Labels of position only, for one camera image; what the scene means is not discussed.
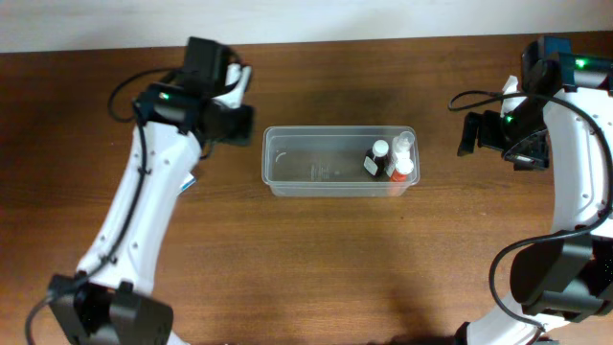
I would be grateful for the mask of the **white Panadol box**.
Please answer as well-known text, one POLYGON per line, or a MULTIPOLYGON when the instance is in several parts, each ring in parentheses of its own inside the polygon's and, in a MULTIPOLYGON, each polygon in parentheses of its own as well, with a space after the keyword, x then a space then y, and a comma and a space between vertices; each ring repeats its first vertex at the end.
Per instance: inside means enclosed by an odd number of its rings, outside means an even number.
POLYGON ((187 191, 195 182, 196 182, 195 176, 191 173, 188 173, 181 184, 180 194, 187 191))

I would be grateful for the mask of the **white squeeze bottle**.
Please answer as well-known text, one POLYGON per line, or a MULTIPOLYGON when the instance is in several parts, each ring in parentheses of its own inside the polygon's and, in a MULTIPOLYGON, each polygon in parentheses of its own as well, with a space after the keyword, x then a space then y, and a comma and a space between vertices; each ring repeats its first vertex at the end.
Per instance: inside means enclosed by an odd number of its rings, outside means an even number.
POLYGON ((386 174, 391 177, 399 159, 411 157, 411 149, 415 143, 415 134, 412 131, 403 131, 399 136, 392 140, 392 145, 388 154, 389 162, 386 174))

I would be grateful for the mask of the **orange tube white cap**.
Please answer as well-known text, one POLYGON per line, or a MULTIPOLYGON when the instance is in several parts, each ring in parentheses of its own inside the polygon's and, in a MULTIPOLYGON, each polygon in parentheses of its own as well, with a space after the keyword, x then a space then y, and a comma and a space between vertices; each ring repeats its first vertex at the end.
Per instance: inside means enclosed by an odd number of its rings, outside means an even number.
POLYGON ((389 167, 391 182, 404 182, 413 172, 415 165, 410 158, 399 158, 396 163, 389 167))

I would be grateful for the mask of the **dark brown medicine bottle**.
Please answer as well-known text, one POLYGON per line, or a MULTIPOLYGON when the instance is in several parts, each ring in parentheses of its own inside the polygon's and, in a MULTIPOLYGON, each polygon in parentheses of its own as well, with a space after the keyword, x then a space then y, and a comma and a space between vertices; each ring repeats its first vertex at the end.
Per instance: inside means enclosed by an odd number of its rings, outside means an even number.
POLYGON ((367 150, 363 168, 372 177, 380 177, 388 161, 389 144, 384 140, 377 140, 367 150))

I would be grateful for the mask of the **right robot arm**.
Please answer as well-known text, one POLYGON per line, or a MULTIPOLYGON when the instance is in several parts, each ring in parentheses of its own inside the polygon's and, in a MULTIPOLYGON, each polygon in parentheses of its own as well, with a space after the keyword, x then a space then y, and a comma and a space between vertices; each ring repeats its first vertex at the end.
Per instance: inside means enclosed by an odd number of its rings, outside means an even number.
POLYGON ((518 171, 552 169, 553 225, 505 247, 510 292, 464 323, 458 344, 542 344, 546 333, 612 310, 612 62, 543 36, 499 92, 465 106, 458 153, 498 150, 518 171))

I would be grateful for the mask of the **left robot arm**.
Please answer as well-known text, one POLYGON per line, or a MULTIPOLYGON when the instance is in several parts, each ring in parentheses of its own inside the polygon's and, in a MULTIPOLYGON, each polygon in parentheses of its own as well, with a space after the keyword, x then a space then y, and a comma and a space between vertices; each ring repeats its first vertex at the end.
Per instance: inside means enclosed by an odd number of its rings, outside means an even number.
POLYGON ((251 141, 252 68, 234 49, 192 36, 181 66, 159 72, 131 103, 129 158, 100 232, 42 302, 72 344, 181 343, 171 306, 151 296, 174 207, 215 145, 251 141))

